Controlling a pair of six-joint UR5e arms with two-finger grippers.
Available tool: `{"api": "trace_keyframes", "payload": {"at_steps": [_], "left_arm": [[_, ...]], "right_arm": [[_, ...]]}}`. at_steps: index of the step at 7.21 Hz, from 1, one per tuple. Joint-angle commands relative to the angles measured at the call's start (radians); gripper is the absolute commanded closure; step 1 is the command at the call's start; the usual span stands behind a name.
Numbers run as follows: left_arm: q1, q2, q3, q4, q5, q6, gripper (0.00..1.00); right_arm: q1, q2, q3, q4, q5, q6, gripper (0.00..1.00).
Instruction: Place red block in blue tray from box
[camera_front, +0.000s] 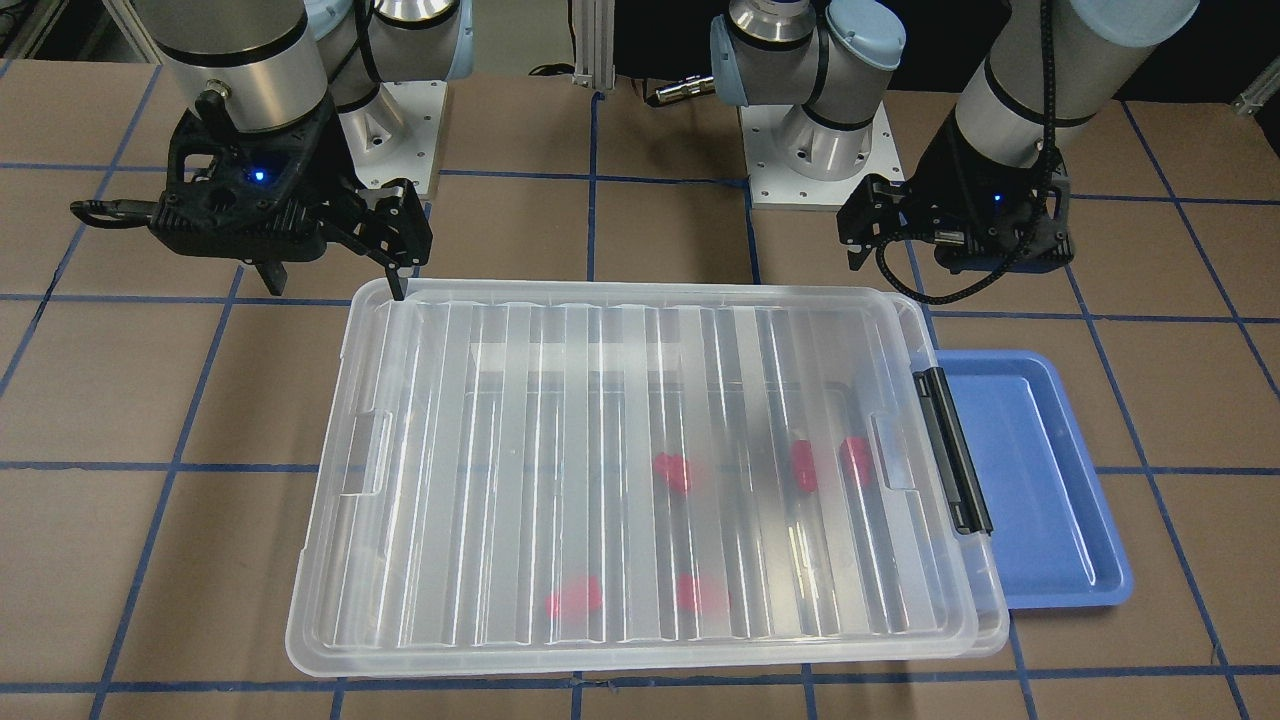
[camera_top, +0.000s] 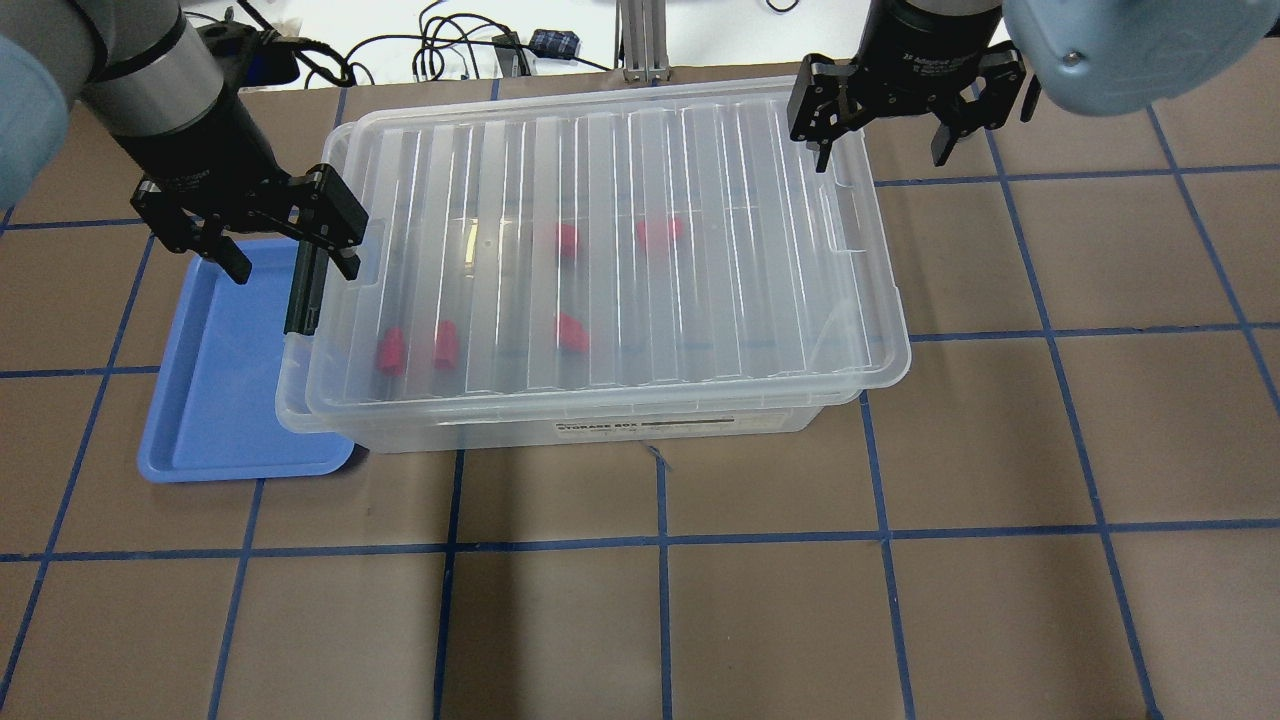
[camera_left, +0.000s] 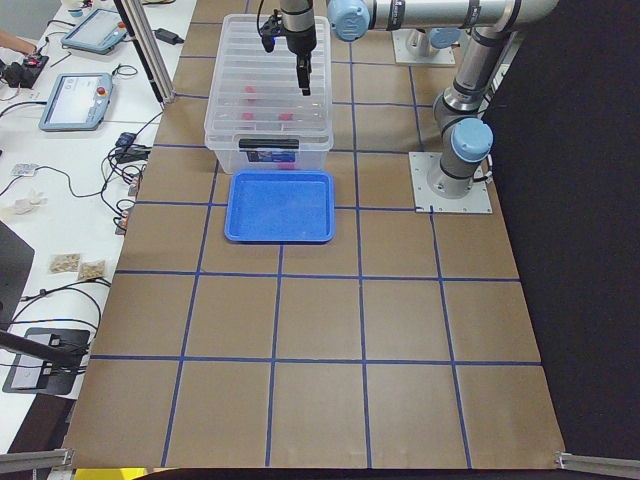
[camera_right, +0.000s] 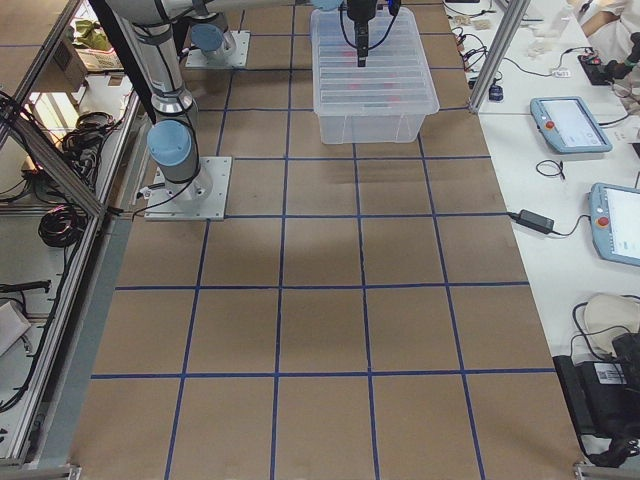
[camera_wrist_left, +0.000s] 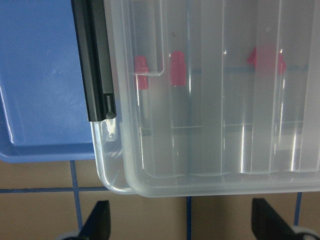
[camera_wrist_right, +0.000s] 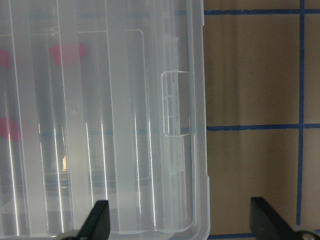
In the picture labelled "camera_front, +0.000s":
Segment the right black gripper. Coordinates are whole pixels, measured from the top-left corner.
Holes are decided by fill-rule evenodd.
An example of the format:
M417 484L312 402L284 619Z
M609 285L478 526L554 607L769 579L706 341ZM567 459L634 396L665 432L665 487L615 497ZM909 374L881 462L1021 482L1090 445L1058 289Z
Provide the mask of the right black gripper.
M404 301L408 266L426 264L433 243L410 179L358 181L329 96L261 132L237 129L224 97L197 96L172 136L150 229L179 255L259 264L273 297L285 292L283 263L317 260L338 243L385 266L392 299Z

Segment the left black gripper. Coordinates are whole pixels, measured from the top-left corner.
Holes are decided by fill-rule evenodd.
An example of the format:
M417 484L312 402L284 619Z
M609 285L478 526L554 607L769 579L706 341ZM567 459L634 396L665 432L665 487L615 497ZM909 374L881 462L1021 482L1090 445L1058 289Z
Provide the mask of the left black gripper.
M1024 240L1012 273L1055 272L1073 260L1068 228L1070 178L1055 152L1052 176L1032 149L1030 167L987 158L946 120L915 173L896 184L868 174L838 210L838 241L847 266L859 272L872 251L895 240L934 246L934 260L952 273L992 272Z

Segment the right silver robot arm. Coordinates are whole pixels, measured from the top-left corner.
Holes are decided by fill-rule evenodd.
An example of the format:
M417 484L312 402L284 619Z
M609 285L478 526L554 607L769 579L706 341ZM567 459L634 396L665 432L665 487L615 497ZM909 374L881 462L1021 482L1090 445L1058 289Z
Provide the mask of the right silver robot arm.
M257 270L279 296L291 264L333 245L376 263L390 296L426 265L419 186L358 169L411 158L397 83L474 67L468 1L142 1L137 12L187 109L154 201L110 201L169 251Z

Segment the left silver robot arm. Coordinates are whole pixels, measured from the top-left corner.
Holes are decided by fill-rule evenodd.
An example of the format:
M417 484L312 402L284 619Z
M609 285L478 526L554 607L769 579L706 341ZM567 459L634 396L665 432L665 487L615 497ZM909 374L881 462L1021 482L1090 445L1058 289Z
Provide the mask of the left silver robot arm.
M863 178L837 214L859 270L892 242L954 273L1039 274L1074 258L1062 150L1194 1L1014 1L909 178ZM732 1L710 23L710 73L732 106L781 106L786 165L842 181L872 146L908 45L878 1Z

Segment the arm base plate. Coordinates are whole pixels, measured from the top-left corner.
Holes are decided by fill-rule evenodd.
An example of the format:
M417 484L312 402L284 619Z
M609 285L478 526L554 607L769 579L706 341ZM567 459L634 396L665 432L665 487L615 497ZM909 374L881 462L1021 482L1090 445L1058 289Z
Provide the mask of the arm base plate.
M361 108L338 114L362 183L407 179L420 200L433 199L448 91L444 81L387 83Z
M765 209L838 210L868 174L905 179L884 105L869 126L832 129L800 106L739 109L751 201Z

